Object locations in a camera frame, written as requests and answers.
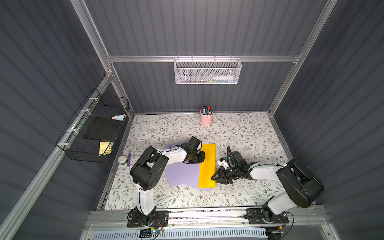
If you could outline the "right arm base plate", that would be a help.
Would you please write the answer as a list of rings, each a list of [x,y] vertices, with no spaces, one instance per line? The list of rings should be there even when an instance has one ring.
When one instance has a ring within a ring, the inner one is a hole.
[[[249,221],[249,224],[281,224],[289,223],[286,212],[275,215],[273,212],[266,208],[248,208],[246,214],[243,215],[244,219]]]

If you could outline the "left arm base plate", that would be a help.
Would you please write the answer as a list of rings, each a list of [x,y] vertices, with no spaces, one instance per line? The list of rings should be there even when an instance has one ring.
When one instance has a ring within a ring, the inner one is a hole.
[[[161,228],[168,225],[169,211],[154,209],[148,216],[145,216],[138,208],[135,208],[128,213],[127,219],[128,228]]]

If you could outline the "purple paper sheet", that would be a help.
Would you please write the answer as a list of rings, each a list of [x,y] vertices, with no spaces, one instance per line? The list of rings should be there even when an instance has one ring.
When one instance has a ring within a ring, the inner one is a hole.
[[[173,163],[167,165],[164,178],[168,180],[169,187],[185,185],[210,193],[212,188],[199,188],[200,164]]]

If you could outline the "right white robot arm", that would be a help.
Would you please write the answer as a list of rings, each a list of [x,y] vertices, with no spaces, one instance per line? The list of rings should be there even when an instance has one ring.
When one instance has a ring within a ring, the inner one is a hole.
[[[323,183],[298,160],[284,165],[247,163],[238,151],[227,147],[227,157],[218,161],[220,168],[211,176],[219,184],[234,180],[268,180],[279,182],[284,191],[262,205],[260,214],[267,223],[294,207],[308,208],[325,190]]]

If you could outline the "yellow rectangular paper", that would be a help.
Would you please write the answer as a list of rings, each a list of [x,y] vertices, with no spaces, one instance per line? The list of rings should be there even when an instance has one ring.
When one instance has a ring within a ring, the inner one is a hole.
[[[204,162],[200,164],[199,188],[214,188],[216,181],[211,180],[216,172],[216,144],[203,144],[202,151],[205,153]]]

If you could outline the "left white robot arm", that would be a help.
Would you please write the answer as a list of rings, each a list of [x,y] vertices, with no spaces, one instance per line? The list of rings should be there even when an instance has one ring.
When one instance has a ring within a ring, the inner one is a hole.
[[[196,137],[188,142],[171,145],[169,149],[148,147],[131,167],[130,175],[138,190],[139,213],[148,217],[155,212],[153,188],[158,184],[168,165],[174,163],[201,164],[205,160],[203,143]]]

